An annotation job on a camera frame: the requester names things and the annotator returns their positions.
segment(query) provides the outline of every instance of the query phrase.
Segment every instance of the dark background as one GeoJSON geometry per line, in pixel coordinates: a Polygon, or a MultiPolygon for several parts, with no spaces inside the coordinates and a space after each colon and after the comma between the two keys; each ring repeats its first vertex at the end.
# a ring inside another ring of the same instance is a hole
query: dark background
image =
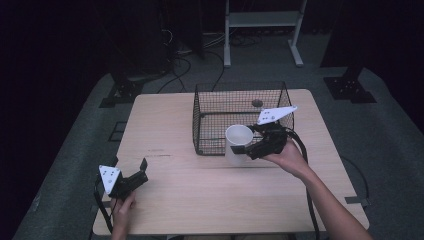
{"type": "MultiPolygon", "coordinates": [[[[166,70],[163,60],[172,56],[166,55],[162,43],[155,41],[156,49],[146,47],[152,38],[145,34],[157,31],[148,19],[158,17],[156,24],[179,32],[181,40],[196,39],[200,28],[224,27],[223,0],[128,2],[138,4],[141,16],[157,13],[138,23],[140,35],[126,28],[127,15],[122,15],[118,1],[0,2],[0,167],[2,206],[7,206],[2,212],[3,237],[13,236],[87,96],[110,72],[111,59],[124,59],[123,68],[134,68],[135,63],[142,74],[166,70]],[[141,47],[134,45],[137,40],[141,47]],[[153,65],[147,61],[151,51],[162,52],[153,65]]],[[[233,0],[232,8],[241,9],[243,3],[233,0]]],[[[251,10],[275,6],[296,9],[298,1],[256,1],[251,10]]],[[[361,59],[424,131],[423,10],[418,1],[309,0],[302,32],[333,30],[322,66],[347,66],[361,59]]],[[[161,39],[160,30],[154,37],[161,39]]],[[[190,44],[200,46],[198,41],[190,44]]]]}

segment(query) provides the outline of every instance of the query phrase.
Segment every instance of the cup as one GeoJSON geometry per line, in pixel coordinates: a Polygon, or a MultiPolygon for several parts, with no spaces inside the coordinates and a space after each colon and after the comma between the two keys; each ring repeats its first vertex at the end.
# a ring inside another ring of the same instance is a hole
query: cup
{"type": "Polygon", "coordinates": [[[231,146],[247,146],[253,140],[253,132],[244,125],[232,125],[225,131],[225,158],[233,166],[240,166],[247,160],[245,154],[234,154],[231,146]]]}

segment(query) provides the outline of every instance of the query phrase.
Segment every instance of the black wire mesh basket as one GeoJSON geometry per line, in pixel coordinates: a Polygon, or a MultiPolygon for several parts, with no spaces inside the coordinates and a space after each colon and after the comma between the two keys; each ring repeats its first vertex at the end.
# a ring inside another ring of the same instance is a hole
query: black wire mesh basket
{"type": "MultiPolygon", "coordinates": [[[[225,130],[253,125],[263,108],[291,106],[284,82],[197,84],[193,106],[193,143],[204,156],[225,154],[225,130]]],[[[278,121],[294,128],[293,113],[278,121]]],[[[252,144],[262,137],[255,133],[252,144]]]]}

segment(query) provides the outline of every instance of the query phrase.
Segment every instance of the wooden table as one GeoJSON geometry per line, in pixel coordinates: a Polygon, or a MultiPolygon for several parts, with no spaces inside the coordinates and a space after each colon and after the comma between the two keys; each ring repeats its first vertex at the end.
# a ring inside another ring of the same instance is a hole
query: wooden table
{"type": "MultiPolygon", "coordinates": [[[[368,219],[308,90],[289,90],[295,131],[310,166],[364,225],[368,219]]],[[[313,231],[300,180],[265,160],[233,167],[224,157],[198,156],[192,140],[193,93],[140,95],[119,147],[117,167],[128,177],[148,161],[149,181],[138,188],[130,234],[253,234],[313,231]]],[[[315,210],[320,230],[325,230],[315,210]]],[[[98,213],[93,231],[109,235],[98,213]]]]}

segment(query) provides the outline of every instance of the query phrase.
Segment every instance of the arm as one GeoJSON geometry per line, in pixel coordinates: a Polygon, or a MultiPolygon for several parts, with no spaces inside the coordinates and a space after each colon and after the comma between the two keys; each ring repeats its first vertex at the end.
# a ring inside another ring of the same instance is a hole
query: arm
{"type": "Polygon", "coordinates": [[[113,208],[113,231],[112,240],[123,240],[127,238],[130,226],[130,209],[135,204],[135,192],[132,192],[125,201],[112,199],[113,208]]]}
{"type": "Polygon", "coordinates": [[[331,239],[372,239],[309,167],[291,139],[287,140],[280,154],[271,154],[264,159],[276,163],[305,184],[331,239]]]}

